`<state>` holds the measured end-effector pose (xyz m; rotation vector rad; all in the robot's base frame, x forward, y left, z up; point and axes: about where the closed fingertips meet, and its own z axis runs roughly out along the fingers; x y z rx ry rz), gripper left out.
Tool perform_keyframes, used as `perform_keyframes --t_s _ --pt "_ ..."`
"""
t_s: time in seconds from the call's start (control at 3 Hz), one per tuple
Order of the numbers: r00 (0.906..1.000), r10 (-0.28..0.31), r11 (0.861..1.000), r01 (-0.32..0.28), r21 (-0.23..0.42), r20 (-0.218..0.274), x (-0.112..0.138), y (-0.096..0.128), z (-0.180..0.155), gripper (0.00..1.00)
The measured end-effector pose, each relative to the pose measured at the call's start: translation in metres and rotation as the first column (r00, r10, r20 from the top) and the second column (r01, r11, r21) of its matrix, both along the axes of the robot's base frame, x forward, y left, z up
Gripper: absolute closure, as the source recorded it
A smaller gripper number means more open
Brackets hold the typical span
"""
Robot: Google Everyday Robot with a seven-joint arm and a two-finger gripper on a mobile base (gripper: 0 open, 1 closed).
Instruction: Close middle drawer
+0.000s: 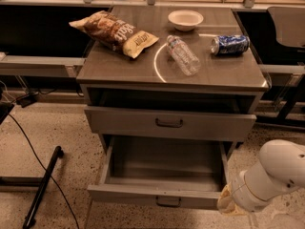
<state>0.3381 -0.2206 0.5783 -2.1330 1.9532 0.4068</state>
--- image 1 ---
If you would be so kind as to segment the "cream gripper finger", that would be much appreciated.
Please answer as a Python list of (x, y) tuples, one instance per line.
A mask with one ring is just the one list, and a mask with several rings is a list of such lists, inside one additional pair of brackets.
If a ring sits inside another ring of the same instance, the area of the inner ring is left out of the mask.
[(246, 212), (234, 202), (232, 186), (230, 184), (226, 184), (223, 188), (217, 201), (217, 209), (222, 215), (226, 216), (246, 215)]

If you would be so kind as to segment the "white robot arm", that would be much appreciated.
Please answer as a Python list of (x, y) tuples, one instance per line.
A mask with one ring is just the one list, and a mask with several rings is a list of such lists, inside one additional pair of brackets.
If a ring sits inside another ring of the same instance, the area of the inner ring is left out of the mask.
[(228, 216), (260, 212), (274, 198), (304, 187), (305, 146), (271, 140), (261, 147), (258, 162), (223, 188), (217, 209)]

